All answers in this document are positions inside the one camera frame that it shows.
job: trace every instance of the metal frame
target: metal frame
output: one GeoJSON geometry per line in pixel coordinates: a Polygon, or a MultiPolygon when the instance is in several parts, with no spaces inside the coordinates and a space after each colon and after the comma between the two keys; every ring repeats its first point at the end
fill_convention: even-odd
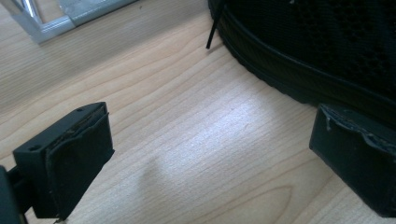
{"type": "Polygon", "coordinates": [[[33,41],[40,44],[135,1],[58,0],[64,16],[46,23],[39,16],[35,0],[21,0],[21,4],[17,0],[0,0],[0,3],[33,41]]]}
{"type": "Polygon", "coordinates": [[[68,16],[43,23],[34,0],[22,0],[23,6],[16,0],[0,0],[0,2],[37,44],[76,28],[68,16]]]}

